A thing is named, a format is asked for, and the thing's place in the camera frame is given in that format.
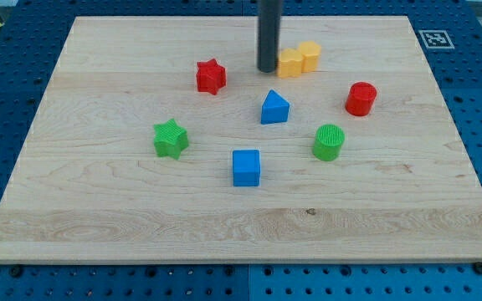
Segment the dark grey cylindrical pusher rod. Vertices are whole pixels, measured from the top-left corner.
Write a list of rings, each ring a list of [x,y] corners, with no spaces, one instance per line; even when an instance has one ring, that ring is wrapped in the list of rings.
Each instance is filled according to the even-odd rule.
[[[257,68],[263,73],[276,70],[282,7],[282,0],[259,1]]]

